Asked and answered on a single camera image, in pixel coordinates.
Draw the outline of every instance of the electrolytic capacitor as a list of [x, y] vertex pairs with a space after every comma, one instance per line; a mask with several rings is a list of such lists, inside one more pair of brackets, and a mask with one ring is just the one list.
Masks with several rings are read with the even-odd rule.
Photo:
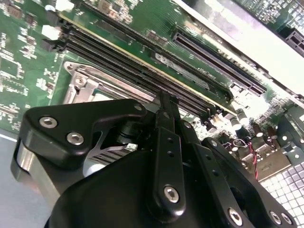
[[249, 119], [248, 117], [246, 116], [246, 114], [244, 113], [244, 111], [241, 111], [237, 114], [237, 117], [238, 117], [238, 120], [239, 122], [242, 124], [242, 125], [249, 125]]
[[264, 133], [262, 132], [260, 126], [257, 123], [254, 123], [252, 125], [252, 129], [256, 134], [256, 137], [262, 137], [264, 135]]
[[238, 119], [236, 117], [232, 118], [230, 120], [230, 122], [233, 127], [233, 130], [237, 131], [237, 130], [241, 129], [242, 125], [240, 124], [240, 122], [238, 121]]
[[277, 139], [276, 131], [272, 126], [267, 127], [267, 134], [271, 139]]

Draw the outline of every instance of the black connector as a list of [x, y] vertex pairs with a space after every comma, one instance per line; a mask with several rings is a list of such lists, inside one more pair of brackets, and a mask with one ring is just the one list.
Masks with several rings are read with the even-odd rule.
[[266, 88], [252, 76], [186, 34], [178, 31], [173, 42], [251, 93], [260, 96], [266, 92]]
[[113, 75], [138, 85], [153, 94], [157, 94], [162, 90], [172, 95], [178, 95], [180, 107], [186, 112], [200, 116], [214, 109], [214, 105], [204, 101], [201, 97], [160, 76], [142, 63], [113, 50], [107, 44], [79, 29], [73, 27], [69, 34], [62, 34], [61, 38], [55, 42], [57, 43], [54, 44], [54, 41], [44, 40], [44, 48], [48, 51], [71, 51], [92, 62], [92, 64], [106, 69]]
[[286, 43], [304, 57], [304, 36], [295, 28], [285, 28], [281, 31]]

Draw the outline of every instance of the microchip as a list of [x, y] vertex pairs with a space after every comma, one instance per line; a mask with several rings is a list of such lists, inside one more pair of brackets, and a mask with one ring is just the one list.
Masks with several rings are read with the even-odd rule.
[[109, 3], [106, 0], [100, 0], [98, 3], [98, 8], [106, 14], [108, 14], [110, 12], [110, 6], [111, 6], [111, 3]]
[[168, 43], [167, 40], [165, 40], [162, 37], [159, 37], [158, 35], [156, 35], [154, 32], [151, 31], [147, 32], [147, 38], [161, 46], [165, 46]]
[[147, 32], [147, 38], [150, 39], [153, 42], [156, 42], [158, 40], [158, 36], [151, 31]]
[[9, 5], [8, 12], [11, 16], [20, 19], [22, 17], [22, 10], [16, 6]]
[[27, 43], [28, 44], [31, 44], [31, 45], [34, 45], [35, 44], [35, 40], [31, 37], [27, 37]]
[[32, 25], [34, 23], [34, 16], [33, 15], [30, 15], [30, 14], [26, 14], [25, 15], [25, 21]]
[[122, 9], [121, 6], [117, 5], [116, 3], [113, 4], [112, 9], [115, 10], [116, 12], [120, 12]]
[[261, 116], [261, 117], [260, 117], [260, 121], [264, 121], [265, 119], [266, 119], [265, 116]]
[[158, 44], [159, 44], [159, 45], [165, 46], [167, 43], [168, 43], [167, 40], [165, 40], [165, 39], [162, 38], [162, 37], [159, 37], [159, 39], [158, 39]]

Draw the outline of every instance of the gray surface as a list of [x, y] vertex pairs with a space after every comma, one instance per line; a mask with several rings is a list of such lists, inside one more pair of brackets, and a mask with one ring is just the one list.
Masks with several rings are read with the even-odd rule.
[[0, 228], [42, 228], [50, 209], [41, 195], [16, 182], [10, 173], [14, 148], [14, 141], [0, 137]]

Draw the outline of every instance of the motherboard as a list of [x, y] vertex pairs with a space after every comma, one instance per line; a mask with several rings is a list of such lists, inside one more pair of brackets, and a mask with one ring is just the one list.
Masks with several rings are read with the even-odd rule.
[[[0, 21], [1, 129], [18, 134], [37, 106], [131, 98], [156, 112], [165, 91], [200, 140], [218, 139], [278, 201], [269, 177], [303, 172], [304, 96], [272, 77], [284, 69], [301, 87], [289, 67], [302, 67], [303, 0], [0, 0]], [[272, 41], [250, 39], [251, 27], [283, 48], [266, 53]]]
[[[240, 3], [251, 11], [254, 8], [247, 2]], [[139, 66], [144, 65], [154, 74], [149, 80], [158, 89], [168, 90], [166, 85], [171, 83], [176, 89], [169, 92], [179, 95], [178, 89], [182, 88], [184, 96], [180, 98], [192, 101], [184, 105], [182, 116], [194, 125], [200, 138], [233, 131], [229, 121], [239, 108], [252, 121], [268, 126], [291, 103], [271, 82], [257, 76], [264, 69], [172, 0], [74, 4], [72, 9], [61, 11], [58, 18], [69, 24], [72, 32], [68, 39], [82, 50], [67, 48], [61, 52], [43, 47], [46, 36], [57, 34], [57, 39], [64, 33], [50, 29], [58, 28], [59, 22], [48, 16], [53, 12], [49, 9], [54, 8], [49, 2], [3, 0], [0, 4], [1, 20], [6, 22], [1, 26], [1, 128], [17, 133], [27, 109], [63, 103], [72, 78], [63, 67], [66, 61], [100, 67], [94, 57], [84, 54], [83, 50], [88, 49], [84, 39], [88, 38], [91, 42], [101, 40], [104, 48], [115, 49], [121, 57], [128, 56]], [[286, 25], [294, 27], [286, 20]], [[43, 31], [46, 25], [50, 25], [49, 29]], [[95, 49], [89, 54], [99, 53]], [[229, 118], [218, 118], [220, 110]], [[206, 115], [211, 123], [202, 120]]]

